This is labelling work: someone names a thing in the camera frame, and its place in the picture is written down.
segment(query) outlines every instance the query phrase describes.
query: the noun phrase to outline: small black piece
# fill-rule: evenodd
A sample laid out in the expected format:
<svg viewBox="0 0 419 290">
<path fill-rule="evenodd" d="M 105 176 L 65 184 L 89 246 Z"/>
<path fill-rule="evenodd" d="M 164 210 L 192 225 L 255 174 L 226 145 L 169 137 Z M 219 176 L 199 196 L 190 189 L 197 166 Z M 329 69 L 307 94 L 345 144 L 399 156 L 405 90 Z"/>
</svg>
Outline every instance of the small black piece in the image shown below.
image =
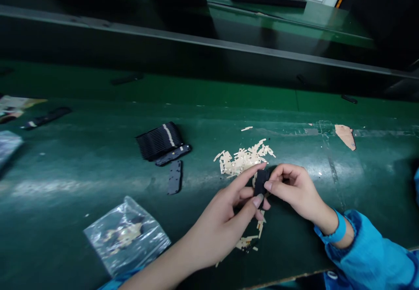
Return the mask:
<svg viewBox="0 0 419 290">
<path fill-rule="evenodd" d="M 356 99 L 354 99 L 354 98 L 352 98 L 352 97 L 350 97 L 350 96 L 347 96 L 347 95 L 341 95 L 340 97 L 341 97 L 342 99 L 345 99 L 346 101 L 352 102 L 353 104 L 358 104 L 358 100 L 356 100 Z"/>
<path fill-rule="evenodd" d="M 14 69 L 11 67 L 0 67 L 0 77 L 9 75 L 10 73 L 13 73 Z"/>
<path fill-rule="evenodd" d="M 140 146 L 141 155 L 148 161 L 154 161 L 183 145 L 179 129 L 173 122 L 168 122 L 135 138 Z"/>
<path fill-rule="evenodd" d="M 45 116 L 34 118 L 33 120 L 26 123 L 25 126 L 22 126 L 21 128 L 29 131 L 31 129 L 34 129 L 34 128 L 38 127 L 38 126 L 41 126 L 41 125 L 44 125 L 48 122 L 56 120 L 59 117 L 62 117 L 62 116 L 66 115 L 68 113 L 71 113 L 71 112 L 72 112 L 72 110 L 68 107 L 60 107 L 60 108 L 57 108 L 57 109 L 49 112 Z"/>
<path fill-rule="evenodd" d="M 189 145 L 180 146 L 172 152 L 169 152 L 168 154 L 165 154 L 163 157 L 157 159 L 156 166 L 164 166 L 166 163 L 171 162 L 179 157 L 182 157 L 183 155 L 186 155 L 191 150 L 192 148 Z"/>
<path fill-rule="evenodd" d="M 168 195 L 176 194 L 182 185 L 182 161 L 173 161 L 170 165 Z"/>
<path fill-rule="evenodd" d="M 256 176 L 256 181 L 254 183 L 254 193 L 253 196 L 257 196 L 259 194 L 266 194 L 266 189 L 264 187 L 264 184 L 266 181 L 269 180 L 269 177 L 271 176 L 271 173 L 268 170 L 258 170 L 258 174 Z M 261 205 L 259 206 L 259 209 L 262 209 L 263 207 L 263 201 L 265 198 L 262 199 Z"/>
<path fill-rule="evenodd" d="M 124 77 L 124 78 L 117 78 L 117 79 L 113 79 L 110 81 L 110 83 L 114 86 L 118 86 L 118 85 L 122 85 L 125 83 L 130 83 L 136 80 L 140 80 L 144 78 L 144 74 L 143 73 L 138 73 L 138 74 L 133 74 L 130 75 L 128 77 Z"/>
<path fill-rule="evenodd" d="M 303 84 L 304 86 L 307 86 L 307 80 L 303 75 L 298 74 L 297 79 L 300 81 L 301 84 Z"/>
</svg>

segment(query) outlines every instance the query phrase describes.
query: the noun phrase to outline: blue sleeve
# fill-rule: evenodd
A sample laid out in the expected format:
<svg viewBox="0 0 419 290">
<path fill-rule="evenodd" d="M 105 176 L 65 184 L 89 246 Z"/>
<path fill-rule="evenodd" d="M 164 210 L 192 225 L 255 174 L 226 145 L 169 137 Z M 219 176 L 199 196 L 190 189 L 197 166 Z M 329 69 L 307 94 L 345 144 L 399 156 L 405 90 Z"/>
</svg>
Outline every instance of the blue sleeve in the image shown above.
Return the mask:
<svg viewBox="0 0 419 290">
<path fill-rule="evenodd" d="M 122 286 L 125 281 L 130 279 L 133 275 L 138 273 L 140 270 L 143 270 L 145 266 L 140 266 L 138 268 L 134 268 L 133 270 L 127 271 L 126 273 L 120 274 L 113 278 L 111 281 L 107 282 L 103 286 L 101 286 L 98 290 L 117 290 L 120 286 Z"/>
<path fill-rule="evenodd" d="M 415 184 L 416 184 L 416 203 L 419 206 L 419 169 L 416 171 L 416 174 L 415 174 Z"/>
<path fill-rule="evenodd" d="M 327 243 L 325 249 L 354 289 L 419 287 L 419 261 L 412 253 L 383 238 L 363 214 L 347 211 L 345 217 L 355 232 L 351 246 L 337 249 Z"/>
</svg>

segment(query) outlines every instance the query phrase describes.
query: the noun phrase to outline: fingernail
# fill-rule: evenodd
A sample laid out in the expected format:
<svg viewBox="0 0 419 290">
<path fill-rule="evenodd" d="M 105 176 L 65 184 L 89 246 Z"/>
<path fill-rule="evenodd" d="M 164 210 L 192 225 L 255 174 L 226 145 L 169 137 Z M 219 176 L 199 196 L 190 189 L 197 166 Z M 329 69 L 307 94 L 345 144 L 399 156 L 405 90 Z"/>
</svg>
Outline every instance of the fingernail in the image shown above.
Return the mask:
<svg viewBox="0 0 419 290">
<path fill-rule="evenodd" d="M 263 200 L 263 194 L 259 194 L 253 199 L 253 204 L 256 206 L 256 208 L 259 208 L 262 200 Z"/>
<path fill-rule="evenodd" d="M 270 191 L 271 188 L 272 188 L 272 182 L 269 182 L 269 181 L 265 182 L 264 187 L 265 187 L 265 189 Z"/>
</svg>

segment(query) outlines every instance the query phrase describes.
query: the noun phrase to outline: blue cuff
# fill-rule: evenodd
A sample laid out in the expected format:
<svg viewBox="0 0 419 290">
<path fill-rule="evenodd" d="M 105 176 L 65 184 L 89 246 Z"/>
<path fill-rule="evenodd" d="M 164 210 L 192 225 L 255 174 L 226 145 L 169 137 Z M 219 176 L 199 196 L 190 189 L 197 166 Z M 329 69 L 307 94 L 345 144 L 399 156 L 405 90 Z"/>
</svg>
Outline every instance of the blue cuff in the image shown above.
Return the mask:
<svg viewBox="0 0 419 290">
<path fill-rule="evenodd" d="M 336 211 L 336 209 L 334 209 L 334 211 L 336 212 L 337 219 L 339 221 L 337 229 L 334 233 L 332 233 L 331 235 L 324 236 L 323 233 L 321 232 L 320 228 L 317 227 L 316 225 L 314 226 L 314 231 L 322 239 L 324 244 L 339 242 L 340 240 L 343 239 L 343 237 L 345 236 L 345 233 L 346 233 L 345 218 L 340 213 L 338 213 Z"/>
</svg>

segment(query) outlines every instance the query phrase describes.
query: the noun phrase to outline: wrist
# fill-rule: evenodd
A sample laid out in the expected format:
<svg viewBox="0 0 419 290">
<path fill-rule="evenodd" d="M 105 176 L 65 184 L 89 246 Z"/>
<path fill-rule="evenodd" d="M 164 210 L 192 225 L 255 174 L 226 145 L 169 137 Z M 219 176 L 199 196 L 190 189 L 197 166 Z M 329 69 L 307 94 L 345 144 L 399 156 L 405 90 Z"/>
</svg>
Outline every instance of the wrist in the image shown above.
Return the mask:
<svg viewBox="0 0 419 290">
<path fill-rule="evenodd" d="M 181 270 L 179 273 L 184 276 L 184 278 L 192 275 L 198 269 L 193 261 L 193 254 L 190 252 L 187 241 L 185 237 L 181 238 L 179 241 L 173 245 L 170 250 L 172 250 L 171 258 L 173 262 L 176 263 L 176 266 Z"/>
<path fill-rule="evenodd" d="M 312 223 L 319 227 L 324 235 L 333 234 L 339 225 L 336 212 L 325 203 L 323 203 L 319 211 Z"/>
</svg>

